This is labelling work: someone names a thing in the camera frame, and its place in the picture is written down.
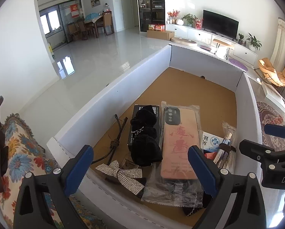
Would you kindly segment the silver bundle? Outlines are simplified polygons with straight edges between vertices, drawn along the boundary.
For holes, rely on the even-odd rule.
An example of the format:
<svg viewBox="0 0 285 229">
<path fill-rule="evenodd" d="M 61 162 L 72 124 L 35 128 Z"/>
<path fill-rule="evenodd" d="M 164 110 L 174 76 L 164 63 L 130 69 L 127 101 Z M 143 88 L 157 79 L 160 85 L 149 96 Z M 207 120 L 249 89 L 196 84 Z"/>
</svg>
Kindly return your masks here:
<svg viewBox="0 0 285 229">
<path fill-rule="evenodd" d="M 233 143 L 236 142 L 236 128 L 230 124 L 223 122 L 224 138 L 219 144 L 219 150 L 214 159 L 214 164 L 219 169 L 227 169 L 230 173 L 234 173 L 236 165 L 236 148 Z"/>
</svg>

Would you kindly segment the wooden dining table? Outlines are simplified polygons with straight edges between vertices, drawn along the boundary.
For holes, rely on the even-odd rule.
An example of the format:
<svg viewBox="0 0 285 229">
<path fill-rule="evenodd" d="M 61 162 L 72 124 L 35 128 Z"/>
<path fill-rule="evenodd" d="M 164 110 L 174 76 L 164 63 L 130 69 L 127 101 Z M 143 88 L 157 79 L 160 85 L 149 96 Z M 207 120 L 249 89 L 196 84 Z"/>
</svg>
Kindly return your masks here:
<svg viewBox="0 0 285 229">
<path fill-rule="evenodd" d="M 104 26 L 103 15 L 96 14 L 89 14 L 84 19 L 85 28 L 88 33 L 95 34 L 96 38 L 99 38 L 99 28 Z"/>
</svg>

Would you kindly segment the floral cushion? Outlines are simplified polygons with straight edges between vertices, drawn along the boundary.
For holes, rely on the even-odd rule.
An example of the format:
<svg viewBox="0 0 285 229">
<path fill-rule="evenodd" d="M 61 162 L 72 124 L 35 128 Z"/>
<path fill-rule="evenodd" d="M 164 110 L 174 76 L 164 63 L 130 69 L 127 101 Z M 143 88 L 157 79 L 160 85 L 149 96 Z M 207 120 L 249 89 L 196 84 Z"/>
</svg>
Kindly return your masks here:
<svg viewBox="0 0 285 229">
<path fill-rule="evenodd" d="M 0 209 L 8 228 L 13 228 L 16 200 L 24 175 L 51 173 L 57 164 L 45 156 L 30 128 L 18 115 L 0 123 Z"/>
</svg>

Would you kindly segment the red flower vase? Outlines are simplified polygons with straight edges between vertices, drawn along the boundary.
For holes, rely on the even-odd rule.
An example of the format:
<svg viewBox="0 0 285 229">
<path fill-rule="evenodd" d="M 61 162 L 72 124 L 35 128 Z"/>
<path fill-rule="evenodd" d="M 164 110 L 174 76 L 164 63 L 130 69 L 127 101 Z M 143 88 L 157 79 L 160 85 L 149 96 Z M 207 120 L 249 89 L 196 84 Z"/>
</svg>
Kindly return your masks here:
<svg viewBox="0 0 285 229">
<path fill-rule="evenodd" d="M 176 20 L 177 20 L 177 17 L 179 16 L 179 14 L 180 14 L 180 11 L 173 9 L 172 11 L 169 11 L 167 14 L 168 14 L 168 17 L 169 17 L 170 24 L 176 24 Z"/>
</svg>

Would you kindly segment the black television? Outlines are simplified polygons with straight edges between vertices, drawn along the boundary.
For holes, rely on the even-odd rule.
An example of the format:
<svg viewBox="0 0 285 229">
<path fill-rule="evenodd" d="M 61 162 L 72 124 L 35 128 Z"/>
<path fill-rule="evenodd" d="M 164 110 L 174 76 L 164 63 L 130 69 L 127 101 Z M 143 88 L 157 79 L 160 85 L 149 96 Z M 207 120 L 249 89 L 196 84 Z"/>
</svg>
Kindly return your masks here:
<svg viewBox="0 0 285 229">
<path fill-rule="evenodd" d="M 215 12 L 203 10 L 202 28 L 211 32 L 219 33 L 231 39 L 238 35 L 239 22 Z"/>
</svg>

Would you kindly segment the rhinestone bow hair clip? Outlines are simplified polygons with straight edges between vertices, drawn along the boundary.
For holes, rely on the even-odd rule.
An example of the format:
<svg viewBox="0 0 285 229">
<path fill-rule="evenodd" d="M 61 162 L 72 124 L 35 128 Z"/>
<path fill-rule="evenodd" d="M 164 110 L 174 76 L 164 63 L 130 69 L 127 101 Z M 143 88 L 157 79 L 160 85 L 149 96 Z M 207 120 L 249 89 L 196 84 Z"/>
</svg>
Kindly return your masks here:
<svg viewBox="0 0 285 229">
<path fill-rule="evenodd" d="M 138 195 L 145 187 L 137 180 L 143 177 L 142 169 L 121 169 L 117 160 L 111 162 L 109 165 L 100 164 L 95 169 L 107 176 L 116 178 L 120 184 L 134 195 Z"/>
</svg>

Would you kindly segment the black scrunchie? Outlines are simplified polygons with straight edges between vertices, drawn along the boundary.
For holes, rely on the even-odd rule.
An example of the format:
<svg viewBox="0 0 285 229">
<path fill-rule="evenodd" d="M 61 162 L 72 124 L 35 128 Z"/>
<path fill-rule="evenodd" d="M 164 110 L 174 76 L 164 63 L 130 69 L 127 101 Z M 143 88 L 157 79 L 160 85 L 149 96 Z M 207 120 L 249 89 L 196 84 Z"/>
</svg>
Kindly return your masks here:
<svg viewBox="0 0 285 229">
<path fill-rule="evenodd" d="M 162 161 L 162 150 L 160 142 L 155 141 L 156 131 L 145 127 L 142 131 L 135 133 L 133 145 L 128 147 L 134 164 L 147 167 L 153 163 Z"/>
</svg>

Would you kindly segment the white flat box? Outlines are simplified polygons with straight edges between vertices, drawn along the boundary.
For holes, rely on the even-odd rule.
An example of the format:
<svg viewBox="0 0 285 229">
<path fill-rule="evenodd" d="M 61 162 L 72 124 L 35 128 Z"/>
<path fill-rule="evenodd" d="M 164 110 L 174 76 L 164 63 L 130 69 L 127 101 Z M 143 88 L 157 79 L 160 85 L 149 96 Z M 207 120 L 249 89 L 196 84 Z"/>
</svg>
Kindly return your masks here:
<svg viewBox="0 0 285 229">
<path fill-rule="evenodd" d="M 283 97 L 276 91 L 276 89 L 265 82 L 262 82 L 262 89 L 265 93 L 265 97 L 274 103 L 283 113 L 285 113 L 285 102 Z"/>
</svg>

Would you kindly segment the blue white medicine box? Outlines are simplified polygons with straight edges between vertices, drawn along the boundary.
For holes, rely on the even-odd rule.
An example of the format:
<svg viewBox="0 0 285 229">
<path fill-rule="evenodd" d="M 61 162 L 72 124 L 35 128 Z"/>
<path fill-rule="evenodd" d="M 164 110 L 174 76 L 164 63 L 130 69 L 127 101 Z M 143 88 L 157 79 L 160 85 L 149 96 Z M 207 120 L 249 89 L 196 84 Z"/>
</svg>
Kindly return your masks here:
<svg viewBox="0 0 285 229">
<path fill-rule="evenodd" d="M 213 153 L 219 150 L 219 145 L 223 138 L 203 131 L 201 138 L 201 146 L 205 153 Z"/>
</svg>

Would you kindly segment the green potted plant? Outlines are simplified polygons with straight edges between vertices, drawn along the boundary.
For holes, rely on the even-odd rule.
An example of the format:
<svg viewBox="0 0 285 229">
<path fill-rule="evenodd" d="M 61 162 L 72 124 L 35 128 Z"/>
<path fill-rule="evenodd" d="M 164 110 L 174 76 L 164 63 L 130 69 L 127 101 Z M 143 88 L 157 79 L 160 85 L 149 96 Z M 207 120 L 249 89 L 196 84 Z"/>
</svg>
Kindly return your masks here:
<svg viewBox="0 0 285 229">
<path fill-rule="evenodd" d="M 253 52 L 255 52 L 256 50 L 260 50 L 262 47 L 262 43 L 256 39 L 255 36 L 253 36 L 252 34 L 249 33 L 248 37 L 246 38 L 246 40 L 249 43 L 249 49 Z"/>
</svg>

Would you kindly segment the red snack packet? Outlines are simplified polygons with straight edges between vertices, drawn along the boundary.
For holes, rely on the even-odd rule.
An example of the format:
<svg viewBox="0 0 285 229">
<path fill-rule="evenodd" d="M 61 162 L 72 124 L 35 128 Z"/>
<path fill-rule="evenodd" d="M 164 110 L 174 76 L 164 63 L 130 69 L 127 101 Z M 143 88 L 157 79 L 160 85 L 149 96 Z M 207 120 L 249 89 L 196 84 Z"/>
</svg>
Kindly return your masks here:
<svg viewBox="0 0 285 229">
<path fill-rule="evenodd" d="M 217 155 L 217 152 L 208 152 L 208 153 L 205 153 L 204 156 L 207 158 L 207 159 L 210 159 L 210 160 L 214 160 L 215 157 Z"/>
</svg>

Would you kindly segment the grey curtain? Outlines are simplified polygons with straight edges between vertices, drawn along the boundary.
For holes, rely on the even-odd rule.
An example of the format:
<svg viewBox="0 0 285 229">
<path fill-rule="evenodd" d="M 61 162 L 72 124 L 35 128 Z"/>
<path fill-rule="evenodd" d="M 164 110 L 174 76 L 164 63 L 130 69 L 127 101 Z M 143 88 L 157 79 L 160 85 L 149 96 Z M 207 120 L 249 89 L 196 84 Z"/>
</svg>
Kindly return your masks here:
<svg viewBox="0 0 285 229">
<path fill-rule="evenodd" d="M 280 72 L 285 68 L 285 20 L 280 17 L 278 18 L 278 31 L 270 61 L 276 71 Z"/>
</svg>

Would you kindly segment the pink phone case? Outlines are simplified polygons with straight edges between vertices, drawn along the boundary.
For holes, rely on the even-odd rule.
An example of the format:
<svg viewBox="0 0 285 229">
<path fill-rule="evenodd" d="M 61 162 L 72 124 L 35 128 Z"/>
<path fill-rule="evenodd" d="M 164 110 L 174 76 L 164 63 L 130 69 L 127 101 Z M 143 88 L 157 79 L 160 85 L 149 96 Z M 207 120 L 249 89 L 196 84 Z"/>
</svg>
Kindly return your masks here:
<svg viewBox="0 0 285 229">
<path fill-rule="evenodd" d="M 201 146 L 199 106 L 161 103 L 162 161 L 153 164 L 142 201 L 173 207 L 201 207 L 203 189 L 188 160 L 191 146 Z"/>
</svg>

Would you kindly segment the white tv cabinet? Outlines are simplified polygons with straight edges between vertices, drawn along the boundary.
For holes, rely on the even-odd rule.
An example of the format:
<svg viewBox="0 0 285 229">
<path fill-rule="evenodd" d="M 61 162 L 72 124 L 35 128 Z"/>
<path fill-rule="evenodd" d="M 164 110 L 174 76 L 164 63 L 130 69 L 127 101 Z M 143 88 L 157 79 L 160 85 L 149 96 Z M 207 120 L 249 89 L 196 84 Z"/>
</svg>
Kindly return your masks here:
<svg viewBox="0 0 285 229">
<path fill-rule="evenodd" d="M 168 31 L 174 31 L 176 37 L 194 40 L 198 44 L 210 47 L 212 49 L 212 53 L 215 53 L 218 49 L 217 55 L 219 56 L 223 57 L 229 53 L 229 57 L 235 58 L 250 67 L 253 67 L 257 61 L 258 55 L 255 52 L 249 50 L 245 46 L 216 34 L 177 24 L 166 24 L 165 29 Z"/>
</svg>

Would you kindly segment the black glass display cabinet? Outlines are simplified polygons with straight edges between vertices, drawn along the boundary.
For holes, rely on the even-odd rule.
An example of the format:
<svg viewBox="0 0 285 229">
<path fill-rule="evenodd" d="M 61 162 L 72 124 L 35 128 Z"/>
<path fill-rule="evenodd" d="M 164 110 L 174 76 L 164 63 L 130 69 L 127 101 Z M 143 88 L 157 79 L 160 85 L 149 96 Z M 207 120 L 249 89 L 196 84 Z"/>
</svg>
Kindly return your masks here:
<svg viewBox="0 0 285 229">
<path fill-rule="evenodd" d="M 149 30 L 150 24 L 165 25 L 165 0 L 137 0 L 139 28 Z"/>
</svg>

